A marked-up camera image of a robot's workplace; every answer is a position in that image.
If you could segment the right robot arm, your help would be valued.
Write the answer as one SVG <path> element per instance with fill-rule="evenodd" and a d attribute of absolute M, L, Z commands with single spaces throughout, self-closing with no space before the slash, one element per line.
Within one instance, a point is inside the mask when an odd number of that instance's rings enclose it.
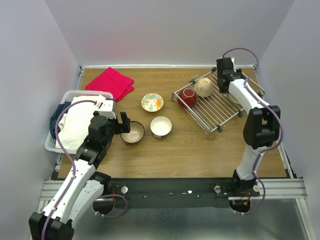
<path fill-rule="evenodd" d="M 219 92 L 235 97 L 247 113 L 243 129 L 246 146 L 230 183 L 230 191 L 241 196 L 253 189 L 264 153 L 279 139 L 281 110 L 269 105 L 251 88 L 242 70 L 235 67 L 233 58 L 217 59 L 216 71 Z"/>

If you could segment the cream striped bowl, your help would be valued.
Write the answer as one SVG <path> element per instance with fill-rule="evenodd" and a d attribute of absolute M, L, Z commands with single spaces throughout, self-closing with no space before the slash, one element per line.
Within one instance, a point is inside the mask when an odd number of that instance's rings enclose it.
<path fill-rule="evenodd" d="M 230 98 L 231 101 L 233 101 L 235 104 L 240 105 L 240 102 L 237 100 L 236 97 L 234 97 L 232 94 L 229 94 L 228 97 Z"/>

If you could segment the teal white bowl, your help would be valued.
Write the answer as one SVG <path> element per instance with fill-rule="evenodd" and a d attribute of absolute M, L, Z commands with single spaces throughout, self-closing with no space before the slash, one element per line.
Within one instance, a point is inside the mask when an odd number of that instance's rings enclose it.
<path fill-rule="evenodd" d="M 163 139 L 172 131 L 172 122 L 168 117 L 157 116 L 150 122 L 150 131 L 155 138 Z"/>

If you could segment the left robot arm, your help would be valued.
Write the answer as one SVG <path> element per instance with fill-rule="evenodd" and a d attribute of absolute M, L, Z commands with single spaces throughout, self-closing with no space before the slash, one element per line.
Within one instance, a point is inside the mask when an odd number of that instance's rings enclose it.
<path fill-rule="evenodd" d="M 77 221 L 95 200 L 109 198 L 115 204 L 116 199 L 125 199 L 115 193 L 111 177 L 97 171 L 114 135 L 130 132 L 131 120 L 125 112 L 120 116 L 122 122 L 94 113 L 69 174 L 42 212 L 34 212 L 29 218 L 33 240 L 70 240 Z"/>

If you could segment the red bowl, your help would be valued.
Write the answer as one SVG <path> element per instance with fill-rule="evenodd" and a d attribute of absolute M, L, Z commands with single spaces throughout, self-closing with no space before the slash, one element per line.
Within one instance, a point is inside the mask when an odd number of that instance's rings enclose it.
<path fill-rule="evenodd" d="M 178 96 L 182 100 L 178 98 L 177 102 L 183 108 L 186 108 L 184 103 L 186 103 L 190 108 L 193 108 L 197 103 L 197 94 L 192 88 L 185 88 L 181 90 Z"/>

